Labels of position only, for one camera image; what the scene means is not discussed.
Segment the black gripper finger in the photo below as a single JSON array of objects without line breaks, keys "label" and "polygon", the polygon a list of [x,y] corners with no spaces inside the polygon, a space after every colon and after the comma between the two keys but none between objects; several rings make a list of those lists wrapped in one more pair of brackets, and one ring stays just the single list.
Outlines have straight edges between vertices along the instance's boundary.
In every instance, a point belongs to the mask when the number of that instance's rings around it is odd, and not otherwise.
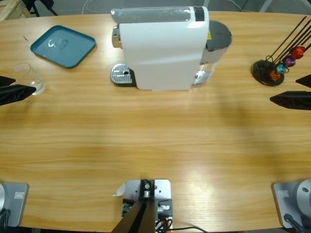
[{"label": "black gripper finger", "polygon": [[311,74],[309,74],[305,77],[299,78],[295,82],[298,84],[301,84],[303,86],[311,88]]},{"label": "black gripper finger", "polygon": [[286,91],[270,97],[270,101],[288,109],[311,110],[311,93],[308,91]]},{"label": "black gripper finger", "polygon": [[27,85],[7,85],[0,88],[0,105],[18,102],[31,96],[36,91],[35,87]]},{"label": "black gripper finger", "polygon": [[13,78],[5,77],[5,76],[0,76],[0,87],[11,85],[15,81],[16,80],[13,79]]}]

